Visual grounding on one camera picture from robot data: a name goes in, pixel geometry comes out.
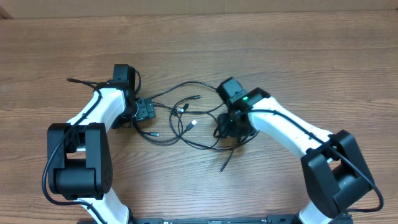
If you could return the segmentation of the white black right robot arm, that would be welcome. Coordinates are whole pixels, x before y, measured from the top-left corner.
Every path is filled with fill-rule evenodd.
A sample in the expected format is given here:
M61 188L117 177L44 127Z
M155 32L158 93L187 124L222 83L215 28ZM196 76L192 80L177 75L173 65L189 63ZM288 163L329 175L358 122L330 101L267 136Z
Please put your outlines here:
M237 132L268 134L300 159L310 203L295 223L333 223L366 195L374 179L354 136L313 126L260 88L217 88Z

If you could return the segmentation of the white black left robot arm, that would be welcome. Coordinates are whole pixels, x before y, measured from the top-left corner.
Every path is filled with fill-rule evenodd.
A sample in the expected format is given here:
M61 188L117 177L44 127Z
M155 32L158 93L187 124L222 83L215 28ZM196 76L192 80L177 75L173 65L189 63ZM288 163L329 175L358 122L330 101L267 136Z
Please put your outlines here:
M84 81L93 89L89 103L66 123L47 130L44 197L58 206L79 205L95 223L135 223L131 209L112 188L113 164L107 133L141 115L134 77Z

